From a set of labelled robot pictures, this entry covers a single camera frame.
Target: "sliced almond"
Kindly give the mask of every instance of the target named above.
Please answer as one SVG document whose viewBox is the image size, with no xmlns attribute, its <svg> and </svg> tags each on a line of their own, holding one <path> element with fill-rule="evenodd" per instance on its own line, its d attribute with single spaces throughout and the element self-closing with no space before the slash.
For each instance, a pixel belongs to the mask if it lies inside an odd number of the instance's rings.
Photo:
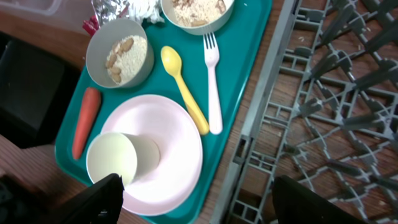
<svg viewBox="0 0 398 224">
<path fill-rule="evenodd" d="M 112 74 L 117 74 L 119 75 L 122 71 L 120 70 L 120 68 L 113 66 L 112 68 L 109 69 L 111 71 Z"/>
<path fill-rule="evenodd" d="M 123 52 L 127 52 L 131 49 L 131 46 L 134 43 L 134 39 L 133 38 L 128 38 L 126 41 L 124 41 L 120 48 L 123 49 Z"/>
<path fill-rule="evenodd" d="M 119 50 L 116 53 L 117 53 L 118 56 L 123 54 L 123 49 L 121 48 L 121 46 L 120 46 Z"/>
<path fill-rule="evenodd" d="M 216 4 L 216 8 L 220 10 L 220 13 L 224 13 L 226 10 L 226 6 L 223 0 L 218 0 Z"/>
<path fill-rule="evenodd" d="M 207 24 L 207 21 L 204 21 L 204 20 L 200 20 L 200 21 L 195 20 L 195 21 L 191 22 L 191 26 L 193 26 L 193 27 L 203 26 L 205 24 Z"/>
<path fill-rule="evenodd" d="M 112 51 L 113 51 L 114 53 L 116 53 L 116 48 L 118 47 L 119 43 L 120 43 L 120 41 L 116 41 L 116 42 L 112 45 Z"/>
<path fill-rule="evenodd" d="M 111 78 L 112 78 L 113 81 L 115 81 L 116 83 L 120 83 L 120 82 L 122 81 L 122 78 L 120 77 L 120 74 L 112 73 L 112 74 L 111 74 Z"/>
<path fill-rule="evenodd" d="M 109 60 L 106 61 L 105 67 L 106 68 L 111 68 L 114 65 L 114 63 L 116 62 L 116 59 L 118 59 L 118 57 L 115 54 L 112 54 L 109 57 Z"/>
</svg>

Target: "paper cup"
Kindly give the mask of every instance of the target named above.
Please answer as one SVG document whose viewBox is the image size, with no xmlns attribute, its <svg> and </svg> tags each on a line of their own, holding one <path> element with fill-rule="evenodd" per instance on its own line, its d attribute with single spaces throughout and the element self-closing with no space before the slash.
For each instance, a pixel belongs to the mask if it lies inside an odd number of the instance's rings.
<svg viewBox="0 0 398 224">
<path fill-rule="evenodd" d="M 151 139 L 132 134 L 105 133 L 88 147 L 88 176 L 96 183 L 109 174 L 122 177 L 123 186 L 153 171 L 160 161 L 159 148 Z"/>
</svg>

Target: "white fork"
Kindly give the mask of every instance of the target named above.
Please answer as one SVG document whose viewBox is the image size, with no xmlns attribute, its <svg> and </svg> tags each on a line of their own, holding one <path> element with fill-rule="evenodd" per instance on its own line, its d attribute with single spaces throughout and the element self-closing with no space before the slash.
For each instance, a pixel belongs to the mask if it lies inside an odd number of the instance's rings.
<svg viewBox="0 0 398 224">
<path fill-rule="evenodd" d="M 209 80 L 209 126 L 210 132 L 219 134 L 223 130 L 223 117 L 221 115 L 220 99 L 218 97 L 216 66 L 220 59 L 218 46 L 214 33 L 203 35 L 205 46 L 205 62 Z"/>
</svg>

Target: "rice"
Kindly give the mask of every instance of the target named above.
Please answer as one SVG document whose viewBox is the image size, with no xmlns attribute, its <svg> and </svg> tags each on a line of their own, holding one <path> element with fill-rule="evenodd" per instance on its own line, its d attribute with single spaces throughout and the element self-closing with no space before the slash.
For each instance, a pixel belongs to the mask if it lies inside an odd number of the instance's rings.
<svg viewBox="0 0 398 224">
<path fill-rule="evenodd" d="M 202 26 L 220 18 L 225 12 L 223 0 L 173 0 L 177 21 L 182 26 Z"/>
<path fill-rule="evenodd" d="M 115 52 L 119 51 L 121 45 L 130 38 L 134 40 L 131 48 L 122 54 L 116 54 Z M 117 59 L 113 64 L 113 67 L 120 69 L 120 82 L 114 78 L 111 68 L 108 69 L 109 76 L 119 85 L 130 81 L 137 75 L 138 71 L 142 67 L 142 64 L 144 64 L 146 53 L 147 41 L 145 38 L 138 35 L 130 35 L 126 38 L 123 38 L 123 40 L 121 40 L 117 46 L 110 51 L 107 57 L 107 60 L 109 60 L 112 55 L 116 54 Z"/>
</svg>

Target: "teal tray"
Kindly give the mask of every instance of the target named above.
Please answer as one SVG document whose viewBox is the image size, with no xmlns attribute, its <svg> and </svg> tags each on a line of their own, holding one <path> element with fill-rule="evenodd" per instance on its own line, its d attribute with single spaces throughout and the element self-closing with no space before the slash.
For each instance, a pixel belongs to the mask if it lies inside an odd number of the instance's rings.
<svg viewBox="0 0 398 224">
<path fill-rule="evenodd" d="M 228 23 L 216 32 L 220 48 L 217 82 L 223 114 L 224 130 L 215 136 L 202 136 L 203 167 L 199 181 L 189 198 L 175 210 L 157 217 L 143 217 L 153 223 L 191 223 L 200 213 L 207 191 L 217 170 L 229 132 L 234 123 L 246 82 L 248 81 L 262 34 L 271 11 L 272 0 L 235 0 L 234 11 Z M 182 76 L 203 114 L 208 119 L 208 80 L 204 61 L 203 37 L 185 33 L 166 22 L 146 27 L 149 42 L 155 52 L 155 65 L 149 78 L 139 87 L 107 90 L 96 85 L 86 68 L 81 74 L 72 100 L 55 141 L 55 158 L 67 174 L 86 185 L 91 181 L 86 172 L 86 149 L 79 161 L 72 158 L 72 142 L 79 115 L 81 99 L 89 86 L 102 92 L 103 102 L 88 143 L 100 133 L 110 113 L 123 101 L 143 94 L 166 96 L 185 108 L 175 80 L 168 75 L 160 59 L 163 46 L 173 47 L 183 61 Z"/>
</svg>

